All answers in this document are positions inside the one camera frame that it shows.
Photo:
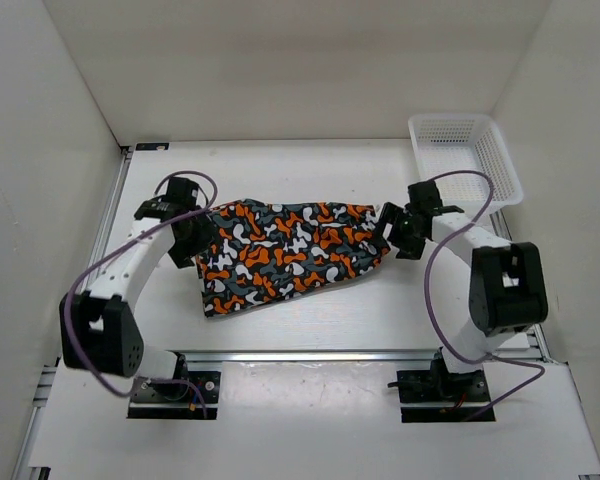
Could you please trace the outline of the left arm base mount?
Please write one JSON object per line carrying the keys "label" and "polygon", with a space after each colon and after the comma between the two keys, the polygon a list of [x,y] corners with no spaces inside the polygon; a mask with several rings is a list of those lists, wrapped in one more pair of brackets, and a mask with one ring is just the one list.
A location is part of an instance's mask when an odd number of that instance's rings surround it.
{"label": "left arm base mount", "polygon": [[218,415],[221,372],[199,367],[179,367],[186,384],[143,386],[131,397],[127,418],[134,420],[216,420]]}

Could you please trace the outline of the orange camouflage shorts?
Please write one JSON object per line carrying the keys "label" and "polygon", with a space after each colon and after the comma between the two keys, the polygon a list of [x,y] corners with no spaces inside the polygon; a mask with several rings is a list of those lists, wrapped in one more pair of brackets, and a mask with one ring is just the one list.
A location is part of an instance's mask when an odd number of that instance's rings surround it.
{"label": "orange camouflage shorts", "polygon": [[375,231],[371,205],[241,199],[214,208],[209,217],[217,240],[196,257],[208,318],[355,279],[390,251]]}

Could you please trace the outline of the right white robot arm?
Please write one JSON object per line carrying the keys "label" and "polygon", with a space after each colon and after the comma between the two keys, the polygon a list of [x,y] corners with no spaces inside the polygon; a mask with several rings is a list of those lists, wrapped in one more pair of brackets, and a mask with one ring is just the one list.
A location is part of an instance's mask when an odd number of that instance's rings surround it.
{"label": "right white robot arm", "polygon": [[[435,244],[425,266],[425,306],[442,342],[431,362],[429,387],[450,400],[494,358],[502,343],[548,317],[548,301],[538,247],[513,243],[477,225],[460,207],[445,205],[436,182],[408,187],[410,202],[383,205],[374,235],[398,249],[397,257],[422,258],[427,243]],[[435,316],[431,274],[436,256],[452,252],[470,268],[469,317],[448,339]]]}

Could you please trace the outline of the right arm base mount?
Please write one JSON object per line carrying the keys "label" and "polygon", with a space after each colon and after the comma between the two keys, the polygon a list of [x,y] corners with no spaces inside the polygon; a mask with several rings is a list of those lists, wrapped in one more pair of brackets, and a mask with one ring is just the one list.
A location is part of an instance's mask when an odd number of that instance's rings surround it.
{"label": "right arm base mount", "polygon": [[449,374],[438,369],[399,370],[387,384],[398,392],[403,424],[495,422],[482,370]]}

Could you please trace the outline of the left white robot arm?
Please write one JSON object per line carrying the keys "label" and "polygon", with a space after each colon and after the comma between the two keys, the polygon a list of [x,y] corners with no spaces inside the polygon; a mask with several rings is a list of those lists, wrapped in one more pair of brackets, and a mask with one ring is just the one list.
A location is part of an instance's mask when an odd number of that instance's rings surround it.
{"label": "left white robot arm", "polygon": [[65,365],[90,372],[117,397],[125,394],[107,381],[109,375],[131,378],[136,387],[155,386],[168,400],[188,392],[184,357],[149,346],[134,311],[164,257],[186,269],[216,241],[218,230],[209,217],[216,197],[202,192],[200,178],[210,177],[182,170],[161,180],[134,213],[125,242],[80,274],[60,302]]}

